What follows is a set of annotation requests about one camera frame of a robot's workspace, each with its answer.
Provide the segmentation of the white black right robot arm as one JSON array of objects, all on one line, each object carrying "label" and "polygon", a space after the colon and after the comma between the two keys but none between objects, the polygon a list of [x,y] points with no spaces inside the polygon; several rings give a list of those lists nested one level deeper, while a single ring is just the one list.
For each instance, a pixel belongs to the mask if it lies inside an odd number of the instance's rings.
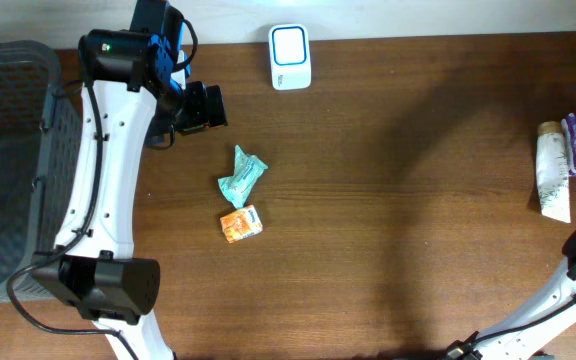
[{"label": "white black right robot arm", "polygon": [[[564,135],[537,140],[536,180],[541,213],[570,222],[568,164]],[[576,231],[562,249],[564,259],[548,283],[502,322],[474,333],[447,350],[447,359],[528,359],[576,323]]]}]

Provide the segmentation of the orange tissue packet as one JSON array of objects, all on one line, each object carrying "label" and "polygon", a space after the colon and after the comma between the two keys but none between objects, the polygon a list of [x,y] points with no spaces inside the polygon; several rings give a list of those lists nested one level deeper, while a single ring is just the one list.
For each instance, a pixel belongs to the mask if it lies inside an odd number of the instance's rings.
[{"label": "orange tissue packet", "polygon": [[263,231],[263,224],[253,205],[220,218],[222,232],[229,243],[257,235]]}]

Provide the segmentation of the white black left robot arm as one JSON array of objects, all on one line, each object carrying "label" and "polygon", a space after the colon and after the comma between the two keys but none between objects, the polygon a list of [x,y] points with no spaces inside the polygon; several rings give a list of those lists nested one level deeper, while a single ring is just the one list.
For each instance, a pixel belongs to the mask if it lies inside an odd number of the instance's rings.
[{"label": "white black left robot arm", "polygon": [[171,359],[154,312],[160,266],[134,255],[133,207],[144,148],[227,121],[218,86],[189,80],[191,23],[166,1],[140,1],[125,30],[78,45],[83,124],[67,213],[31,276],[93,323],[120,359]]}]

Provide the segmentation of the white tube with gold cap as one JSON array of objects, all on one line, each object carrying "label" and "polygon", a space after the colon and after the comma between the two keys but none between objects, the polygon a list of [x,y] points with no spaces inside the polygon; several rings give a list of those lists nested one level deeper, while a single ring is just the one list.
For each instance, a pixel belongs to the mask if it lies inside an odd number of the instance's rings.
[{"label": "white tube with gold cap", "polygon": [[564,223],[571,222],[569,169],[566,139],[559,122],[537,128],[536,185],[541,214]]}]

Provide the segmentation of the teal toilet tissue pack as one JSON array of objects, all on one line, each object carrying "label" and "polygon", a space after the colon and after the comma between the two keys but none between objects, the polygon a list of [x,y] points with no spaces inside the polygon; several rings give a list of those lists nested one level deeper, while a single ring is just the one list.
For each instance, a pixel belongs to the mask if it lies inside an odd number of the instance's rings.
[{"label": "teal toilet tissue pack", "polygon": [[268,166],[256,155],[247,154],[236,145],[234,173],[218,179],[219,189],[228,202],[240,209],[245,205],[257,180],[267,169]]}]

